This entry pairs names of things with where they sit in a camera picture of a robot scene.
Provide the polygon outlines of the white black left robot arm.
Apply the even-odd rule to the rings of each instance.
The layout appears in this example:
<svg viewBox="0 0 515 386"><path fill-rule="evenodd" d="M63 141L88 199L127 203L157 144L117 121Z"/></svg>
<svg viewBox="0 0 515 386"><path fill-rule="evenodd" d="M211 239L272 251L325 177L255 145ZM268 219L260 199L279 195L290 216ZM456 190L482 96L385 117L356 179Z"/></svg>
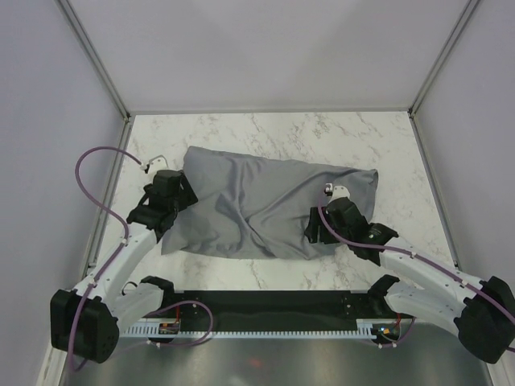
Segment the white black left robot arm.
<svg viewBox="0 0 515 386"><path fill-rule="evenodd" d="M50 301L51 344L96 363L105 362L122 333L148 314L167 317L175 310L172 282L143 278L127 295L122 288L143 257L171 229L177 215L197 203L183 171L159 170L127 217L115 257L96 267L71 290Z"/></svg>

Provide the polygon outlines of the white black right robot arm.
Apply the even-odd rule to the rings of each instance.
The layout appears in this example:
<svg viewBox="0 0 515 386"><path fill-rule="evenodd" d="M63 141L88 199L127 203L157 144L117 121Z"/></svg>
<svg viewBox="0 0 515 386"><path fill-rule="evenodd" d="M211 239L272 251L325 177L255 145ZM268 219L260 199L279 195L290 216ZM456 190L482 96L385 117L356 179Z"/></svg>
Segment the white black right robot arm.
<svg viewBox="0 0 515 386"><path fill-rule="evenodd" d="M477 359L495 364L512 350L514 295L498 277L488 280L434 261L392 228L370 223L350 199L311 207L304 234L312 244L346 244L360 259L393 271L377 281L368 308L420 318L454 335Z"/></svg>

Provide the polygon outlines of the grey pillowcase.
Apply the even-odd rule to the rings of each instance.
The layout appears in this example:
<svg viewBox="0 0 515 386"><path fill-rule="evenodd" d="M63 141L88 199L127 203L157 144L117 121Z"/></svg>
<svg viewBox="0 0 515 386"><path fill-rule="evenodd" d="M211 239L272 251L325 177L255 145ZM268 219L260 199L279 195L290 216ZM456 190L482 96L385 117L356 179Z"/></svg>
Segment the grey pillowcase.
<svg viewBox="0 0 515 386"><path fill-rule="evenodd" d="M163 255L184 251L234 259L315 260L335 244L304 235L310 210L328 183L346 187L372 218L377 170L274 160L191 146L183 171L198 201L181 211L163 236Z"/></svg>

